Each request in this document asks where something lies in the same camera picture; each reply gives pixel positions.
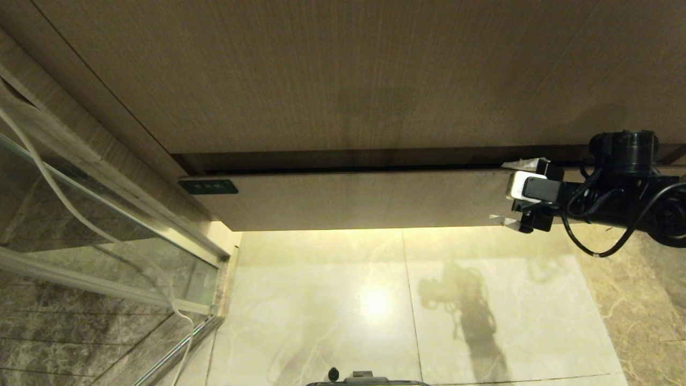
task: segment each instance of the marble floor tile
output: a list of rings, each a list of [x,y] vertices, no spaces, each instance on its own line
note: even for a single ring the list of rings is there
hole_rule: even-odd
[[[200,342],[199,346],[189,354],[187,363],[178,378],[176,386],[204,386],[207,380],[207,370],[210,367],[210,358],[214,348],[215,332]],[[172,386],[178,365],[171,369],[156,386]]]
[[[621,373],[560,229],[529,235],[504,227],[406,229],[403,235],[426,383]]]
[[[544,379],[540,381],[505,382],[505,383],[471,383],[465,385],[442,386],[626,386],[626,379],[622,374],[603,374],[597,376],[581,376],[577,378]]]
[[[421,377],[399,230],[245,233],[238,258],[208,386]]]
[[[598,251],[624,232],[601,225],[572,229]],[[686,319],[680,306],[686,305],[685,252],[639,232],[609,259],[573,250],[629,385],[686,385]]]

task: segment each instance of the wood grain panel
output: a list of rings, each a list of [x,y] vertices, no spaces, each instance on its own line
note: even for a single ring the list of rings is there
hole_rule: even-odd
[[[238,194],[196,196],[240,231],[492,225],[510,171],[229,176]]]
[[[686,140],[681,0],[35,3],[174,153]]]

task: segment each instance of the grey marble wall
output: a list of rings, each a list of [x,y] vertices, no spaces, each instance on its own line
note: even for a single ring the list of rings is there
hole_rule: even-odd
[[[0,385],[90,385],[171,314],[0,271]]]

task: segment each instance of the white cable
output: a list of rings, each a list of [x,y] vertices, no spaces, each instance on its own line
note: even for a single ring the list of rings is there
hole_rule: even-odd
[[[183,354],[183,357],[181,358],[181,362],[179,362],[178,369],[176,370],[176,376],[174,377],[174,382],[172,383],[172,386],[175,386],[176,383],[178,382],[178,378],[181,375],[181,371],[186,363],[186,357],[188,356],[188,352],[190,351],[191,345],[193,344],[193,332],[195,331],[195,325],[193,324],[193,320],[189,318],[188,316],[182,314],[179,310],[178,307],[176,306],[176,298],[174,296],[174,285],[172,284],[172,280],[169,278],[169,276],[160,268],[159,265],[155,264],[152,260],[150,260],[147,256],[143,255],[142,253],[138,253],[136,249],[131,247],[130,245],[124,243],[123,241],[117,239],[114,236],[111,236],[104,230],[100,229],[97,227],[95,224],[93,224],[91,221],[89,221],[86,217],[84,217],[81,212],[79,212],[74,205],[71,203],[71,201],[67,198],[67,196],[64,194],[62,191],[62,188],[57,184],[55,179],[52,177],[52,174],[50,174],[50,171],[45,167],[45,163],[43,162],[43,158],[40,157],[40,154],[34,147],[33,143],[29,139],[29,137],[19,128],[19,126],[14,122],[14,120],[7,114],[5,109],[3,109],[0,106],[0,117],[7,123],[7,125],[14,131],[14,134],[19,137],[19,139],[22,141],[24,146],[26,147],[26,150],[29,151],[31,154],[31,157],[34,159],[34,162],[36,163],[36,166],[38,166],[38,169],[40,170],[40,173],[43,175],[43,178],[46,180],[48,185],[52,188],[52,190],[57,194],[57,197],[62,201],[62,204],[71,212],[71,214],[76,217],[83,225],[88,227],[91,231],[94,231],[96,234],[101,236],[102,238],[112,242],[113,244],[117,245],[118,247],[122,248],[123,251],[125,251],[124,255],[122,256],[128,259],[126,257],[126,254],[128,253],[131,256],[135,256],[137,258],[140,258],[142,261],[148,263],[155,271],[157,271],[158,278],[163,279],[166,282],[166,285],[169,286],[168,291],[165,290],[165,286],[158,283],[157,280],[155,281],[155,284],[159,288],[160,292],[162,292],[163,295],[167,297],[169,300],[169,303],[171,304],[171,308],[174,310],[174,313],[177,314],[179,317],[186,319],[190,324],[191,324],[191,334],[189,335],[189,340],[188,344],[186,345],[186,350]],[[129,264],[138,266],[136,262],[134,261],[128,261]]]

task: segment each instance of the black knob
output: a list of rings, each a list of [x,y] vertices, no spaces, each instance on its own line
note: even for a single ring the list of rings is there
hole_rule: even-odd
[[[338,369],[335,367],[332,367],[331,370],[329,370],[329,381],[331,382],[336,382],[338,381]]]

